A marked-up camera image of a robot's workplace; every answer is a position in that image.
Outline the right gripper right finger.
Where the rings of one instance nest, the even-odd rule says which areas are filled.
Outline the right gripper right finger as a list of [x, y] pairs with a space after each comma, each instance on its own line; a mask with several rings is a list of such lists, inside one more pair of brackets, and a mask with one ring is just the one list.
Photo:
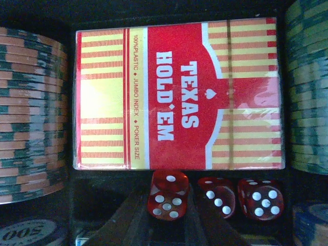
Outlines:
[[250, 245], [219, 214], [214, 201], [200, 188], [194, 187], [194, 201], [209, 245]]

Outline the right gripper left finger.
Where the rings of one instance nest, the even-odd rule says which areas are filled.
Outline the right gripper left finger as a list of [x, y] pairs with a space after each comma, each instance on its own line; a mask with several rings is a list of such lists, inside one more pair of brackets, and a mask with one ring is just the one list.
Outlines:
[[152, 230], [147, 213], [148, 189], [136, 189], [87, 245], [149, 245]]

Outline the red die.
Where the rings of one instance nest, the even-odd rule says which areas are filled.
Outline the red die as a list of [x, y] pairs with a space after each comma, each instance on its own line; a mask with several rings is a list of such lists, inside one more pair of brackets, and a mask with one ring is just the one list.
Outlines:
[[197, 183], [223, 218], [228, 219], [234, 215], [236, 195], [231, 181], [219, 177], [203, 177]]
[[180, 219], [187, 211], [189, 190], [189, 180], [183, 172], [156, 170], [152, 176], [148, 212], [160, 220]]
[[269, 221], [282, 215], [283, 194], [276, 180], [241, 179], [237, 191], [242, 212], [247, 218]]

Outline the aluminium poker case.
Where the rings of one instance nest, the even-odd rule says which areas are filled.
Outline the aluminium poker case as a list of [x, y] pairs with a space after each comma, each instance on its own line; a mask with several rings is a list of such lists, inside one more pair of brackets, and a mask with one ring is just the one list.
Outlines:
[[[1, 1], [1, 26], [38, 33], [62, 42], [69, 49], [69, 71], [74, 66], [77, 30], [276, 16], [278, 46], [284, 49], [284, 14], [291, 1]], [[275, 237], [293, 245], [292, 206], [305, 200], [327, 201], [327, 176], [286, 167], [277, 171], [220, 171], [233, 181], [244, 177], [270, 177], [283, 183], [285, 211], [271, 222], [246, 218], [240, 209], [231, 225], [243, 234]], [[151, 180], [149, 171], [70, 170], [70, 181], [60, 192], [2, 207], [4, 216], [58, 213], [70, 218], [72, 239], [81, 228], [106, 222], [129, 191]]]

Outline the purple poker chip stack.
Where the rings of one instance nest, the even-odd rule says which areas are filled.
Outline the purple poker chip stack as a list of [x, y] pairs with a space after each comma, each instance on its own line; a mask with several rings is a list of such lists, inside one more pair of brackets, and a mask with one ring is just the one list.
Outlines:
[[30, 217], [1, 227], [1, 245], [62, 245], [67, 234], [60, 219]]

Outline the red playing card deck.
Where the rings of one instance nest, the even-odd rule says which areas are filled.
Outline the red playing card deck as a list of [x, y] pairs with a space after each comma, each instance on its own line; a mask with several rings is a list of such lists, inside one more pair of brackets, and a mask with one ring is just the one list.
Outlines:
[[274, 17], [76, 32], [77, 170], [283, 169]]

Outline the brown poker chip stack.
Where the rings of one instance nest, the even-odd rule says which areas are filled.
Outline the brown poker chip stack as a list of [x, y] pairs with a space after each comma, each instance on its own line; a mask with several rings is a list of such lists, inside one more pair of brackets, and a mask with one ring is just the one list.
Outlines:
[[67, 49], [1, 28], [1, 204], [61, 190], [67, 178]]

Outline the green poker chip stack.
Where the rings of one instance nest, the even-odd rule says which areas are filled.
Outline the green poker chip stack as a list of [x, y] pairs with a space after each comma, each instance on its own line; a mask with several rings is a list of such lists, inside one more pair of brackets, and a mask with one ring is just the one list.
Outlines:
[[327, 174], [327, 1], [295, 1], [285, 13], [291, 158]]

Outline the blue playing card deck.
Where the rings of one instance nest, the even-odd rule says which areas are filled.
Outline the blue playing card deck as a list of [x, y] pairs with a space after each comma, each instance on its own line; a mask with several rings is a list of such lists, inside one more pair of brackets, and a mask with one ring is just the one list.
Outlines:
[[[243, 234], [242, 236], [250, 245], [281, 245], [281, 243], [274, 237], [250, 235], [250, 234]], [[87, 242], [90, 237], [91, 236], [88, 234], [78, 235], [75, 240], [75, 245], [78, 246], [84, 245], [85, 242]]]

